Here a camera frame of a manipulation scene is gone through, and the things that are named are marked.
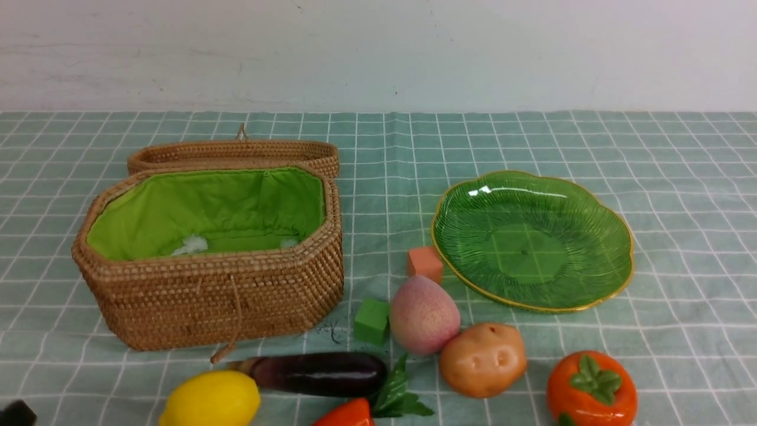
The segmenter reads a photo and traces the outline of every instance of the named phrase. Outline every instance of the persimmon leaf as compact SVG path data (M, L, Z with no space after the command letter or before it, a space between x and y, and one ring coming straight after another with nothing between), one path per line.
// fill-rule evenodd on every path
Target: persimmon leaf
M583 354L581 359L578 360L578 370L581 374L595 378L597 374L600 373L600 365L597 363L596 359Z
M614 371L602 370L597 375L597 384L599 387L615 393L618 392L618 389L622 386L623 379L620 377L620 374Z
M557 426L576 426L576 423L568 413L564 412L557 418Z
M612 405L615 404L615 394L602 387L598 387L593 390L591 392L591 396L608 407L612 407Z
M597 387L590 377L586 377L581 373L573 374L570 377L570 385L571 387L586 393L591 393L591 391Z

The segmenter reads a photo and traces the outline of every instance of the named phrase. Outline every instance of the persimmon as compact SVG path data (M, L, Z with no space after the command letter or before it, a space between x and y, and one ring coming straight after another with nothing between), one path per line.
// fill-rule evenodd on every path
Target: persimmon
M547 405L560 426L631 426L639 402L620 362L605 353L580 351L555 365Z

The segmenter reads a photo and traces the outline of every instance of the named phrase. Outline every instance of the green glass plate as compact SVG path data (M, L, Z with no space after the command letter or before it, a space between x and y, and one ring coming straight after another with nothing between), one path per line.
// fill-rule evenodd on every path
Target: green glass plate
M634 274L634 240L620 216L575 183L520 171L449 188L431 239L469 287L534 311L588 309Z

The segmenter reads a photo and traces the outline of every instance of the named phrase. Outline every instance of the lemon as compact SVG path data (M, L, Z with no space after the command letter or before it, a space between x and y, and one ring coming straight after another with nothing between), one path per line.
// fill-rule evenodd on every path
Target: lemon
M239 371L199 374L168 397L160 426L248 426L260 407L255 380Z

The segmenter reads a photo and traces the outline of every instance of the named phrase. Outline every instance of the white wall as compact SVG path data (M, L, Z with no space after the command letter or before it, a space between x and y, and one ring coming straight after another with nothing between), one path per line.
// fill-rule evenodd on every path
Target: white wall
M0 109L757 111L757 0L0 0Z

